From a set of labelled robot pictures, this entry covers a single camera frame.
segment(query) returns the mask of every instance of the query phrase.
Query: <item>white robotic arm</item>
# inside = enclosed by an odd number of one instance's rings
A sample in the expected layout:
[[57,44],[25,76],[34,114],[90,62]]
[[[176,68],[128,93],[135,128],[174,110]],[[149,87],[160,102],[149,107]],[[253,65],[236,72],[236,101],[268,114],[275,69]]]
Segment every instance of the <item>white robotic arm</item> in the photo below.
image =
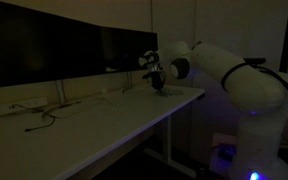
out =
[[[232,180],[249,180],[255,172],[257,180],[288,179],[288,165],[277,156],[288,117],[288,93],[281,82],[252,66],[239,67],[245,63],[243,58],[204,43],[190,49],[186,43],[176,42],[147,55],[151,62],[170,62],[175,78],[185,78],[190,67],[203,70],[222,82],[231,103],[243,111],[237,154],[229,170]],[[278,75],[288,82],[287,74]]]

